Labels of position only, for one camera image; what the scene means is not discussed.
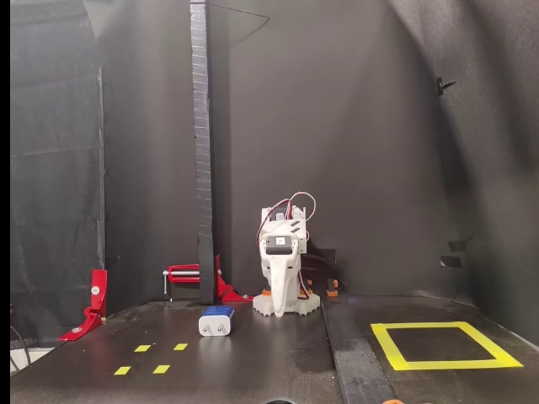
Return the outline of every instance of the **red clamp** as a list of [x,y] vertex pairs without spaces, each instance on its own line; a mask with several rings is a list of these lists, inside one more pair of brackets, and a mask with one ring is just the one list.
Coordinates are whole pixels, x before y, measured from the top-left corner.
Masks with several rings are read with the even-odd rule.
[[171,265],[168,267],[168,282],[172,284],[199,284],[200,276],[177,276],[174,271],[199,271],[199,264],[192,263],[187,265]]
[[234,291],[231,284],[227,284],[221,277],[221,256],[216,257],[216,282],[217,282],[217,297],[221,301],[253,301],[252,296],[240,296]]
[[61,341],[76,341],[83,335],[100,326],[104,309],[107,302],[107,271],[94,269],[92,271],[92,289],[90,295],[90,307],[84,309],[86,320],[78,327],[73,328],[67,334],[60,337]]

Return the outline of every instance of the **black fabric wall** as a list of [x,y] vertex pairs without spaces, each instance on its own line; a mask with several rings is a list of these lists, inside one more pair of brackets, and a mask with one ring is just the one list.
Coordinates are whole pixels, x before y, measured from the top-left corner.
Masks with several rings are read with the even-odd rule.
[[[197,263],[189,2],[85,1],[104,75],[108,312]],[[196,297],[198,289],[173,289]]]
[[539,2],[417,2],[442,98],[452,217],[474,302],[539,343]]
[[9,299],[27,343],[79,325],[103,267],[97,76],[82,2],[10,3]]
[[[312,240],[354,293],[469,290],[537,343],[539,4],[219,4],[269,16],[211,8],[218,242],[240,293],[264,287],[259,209],[308,190]],[[437,76],[457,80],[442,98]],[[458,279],[439,258],[471,235]]]
[[378,0],[224,4],[269,16],[257,30],[261,18],[210,9],[218,241],[234,286],[264,288],[260,209],[306,190],[311,239],[338,250],[354,293],[453,296],[445,123],[401,19]]

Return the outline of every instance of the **black mat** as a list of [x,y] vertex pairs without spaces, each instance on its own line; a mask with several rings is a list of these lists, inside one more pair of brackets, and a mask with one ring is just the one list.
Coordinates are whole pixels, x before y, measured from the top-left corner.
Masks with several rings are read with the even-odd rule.
[[[12,403],[340,403],[323,314],[264,317],[235,306],[229,337],[203,338],[205,308],[151,303],[111,317],[11,379]],[[184,351],[174,351],[187,343]],[[133,351],[142,344],[144,353]],[[152,372],[169,364],[164,375]],[[120,366],[131,366],[114,376]]]
[[[473,306],[424,297],[339,297],[324,298],[323,309],[346,402],[382,402],[348,400],[349,397],[366,393],[365,386],[358,384],[357,380],[377,380],[387,390],[376,364],[370,360],[365,361],[365,358],[373,354],[395,392],[393,398],[406,404],[539,402],[539,352],[511,332],[484,318]],[[343,316],[343,312],[350,313],[349,317]],[[468,322],[524,367],[395,371],[371,330],[371,324],[394,322]],[[355,343],[347,345],[343,342],[343,334],[333,332],[338,329],[348,330],[345,338]],[[406,360],[492,358],[480,345],[457,329],[396,329],[388,332]],[[356,362],[347,359],[343,364],[343,357],[356,358]],[[351,369],[355,372],[353,380],[350,379]],[[367,390],[367,393],[372,397],[372,391]]]

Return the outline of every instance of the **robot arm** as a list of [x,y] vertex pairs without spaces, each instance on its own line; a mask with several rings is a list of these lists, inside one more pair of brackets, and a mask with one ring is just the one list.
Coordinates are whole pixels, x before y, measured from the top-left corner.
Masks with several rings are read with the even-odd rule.
[[306,300],[298,300],[301,254],[307,252],[305,209],[293,206],[287,214],[290,219],[282,212],[272,213],[273,209],[262,209],[259,230],[262,274],[271,286],[271,295],[255,296],[253,307],[267,316],[275,313],[282,317],[286,312],[307,314],[320,306],[320,298],[307,294]]
[[260,240],[262,274],[271,286],[274,313],[281,317],[297,302],[301,269],[299,240],[293,233],[266,233]]

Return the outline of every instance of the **metal rod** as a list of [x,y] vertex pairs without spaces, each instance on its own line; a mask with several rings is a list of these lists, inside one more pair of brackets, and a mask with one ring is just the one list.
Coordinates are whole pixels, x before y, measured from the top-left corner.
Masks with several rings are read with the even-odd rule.
[[200,276],[200,271],[163,271],[163,275],[172,275],[172,276]]

